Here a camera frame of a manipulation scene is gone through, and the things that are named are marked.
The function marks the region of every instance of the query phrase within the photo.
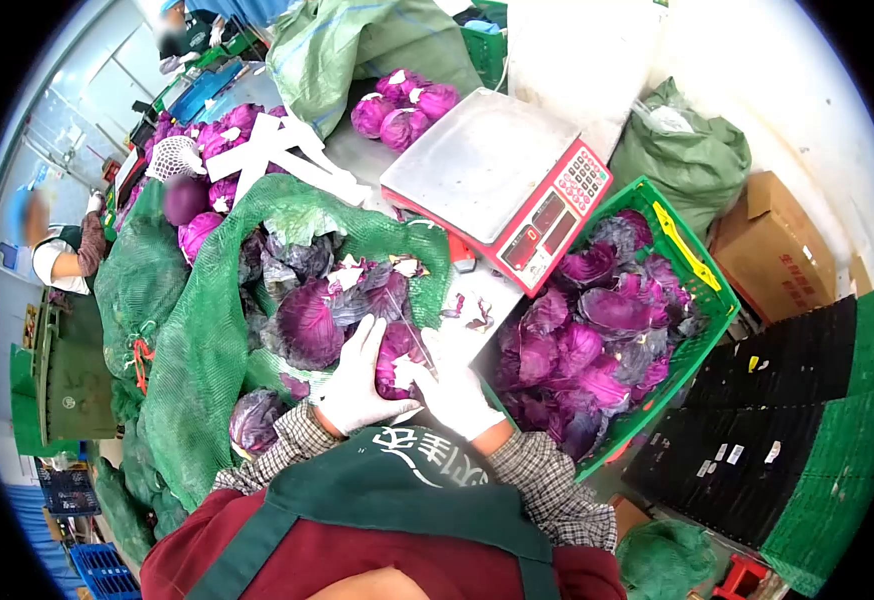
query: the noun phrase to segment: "gloved hand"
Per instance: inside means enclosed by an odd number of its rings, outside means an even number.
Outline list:
[[[340,350],[340,366],[317,405],[323,417],[345,436],[420,406],[416,400],[385,400],[376,392],[376,359],[386,328],[385,318],[367,315],[360,321],[356,333]]]
[[[86,201],[86,213],[89,214],[91,212],[97,211],[100,212],[101,207],[104,205],[104,194],[97,191],[90,194],[90,199]]]
[[[224,27],[214,27],[210,30],[210,47],[216,48],[222,43],[224,43]]]
[[[425,328],[421,337],[433,358],[440,381],[434,379],[422,364],[413,363],[407,368],[413,369],[423,400],[438,421],[472,442],[506,418],[487,403],[477,375],[469,366],[454,359],[454,353],[443,346],[437,331]]]

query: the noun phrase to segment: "plaid shirt sleeve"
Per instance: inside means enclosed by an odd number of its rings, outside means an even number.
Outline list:
[[[259,492],[286,467],[313,458],[340,443],[314,417],[313,407],[301,402],[274,423],[279,439],[253,462],[217,472],[213,491],[237,490],[244,496]]]
[[[546,433],[515,433],[491,454],[500,483],[520,490],[530,520],[554,546],[592,546],[613,552],[613,507],[593,499],[593,491],[574,483],[569,456]]]

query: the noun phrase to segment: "cardboard box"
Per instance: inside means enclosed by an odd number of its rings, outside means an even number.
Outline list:
[[[610,505],[616,514],[618,544],[620,544],[623,536],[633,529],[635,525],[650,520],[643,510],[636,508],[636,505],[627,498],[624,498],[622,494],[615,493],[611,496]]]
[[[836,300],[833,255],[773,172],[752,174],[716,227],[710,255],[766,323]]]

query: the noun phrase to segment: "blue crate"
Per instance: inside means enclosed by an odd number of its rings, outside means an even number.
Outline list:
[[[47,510],[54,517],[93,517],[101,512],[100,502],[90,483],[86,464],[67,470],[53,470],[34,459],[36,474],[43,490]]]
[[[112,543],[77,544],[70,548],[70,558],[95,600],[143,598],[140,584]]]

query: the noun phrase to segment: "red digital display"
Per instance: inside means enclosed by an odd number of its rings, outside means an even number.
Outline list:
[[[570,233],[570,230],[573,229],[573,226],[576,223],[577,219],[575,219],[572,214],[569,212],[563,213],[563,219],[557,223],[554,230],[547,236],[547,241],[543,242],[543,247],[551,253],[551,255],[555,253],[557,248],[559,248],[563,243],[563,240],[566,239],[566,234]]]
[[[539,231],[527,225],[500,257],[514,271],[522,271],[527,266],[527,261],[534,255],[534,251],[537,249],[537,240],[539,239]]]
[[[550,195],[547,196],[547,199],[543,201],[543,204],[540,205],[540,208],[534,214],[534,227],[541,232],[546,232],[562,211],[563,200],[560,199],[557,192],[551,191]]]

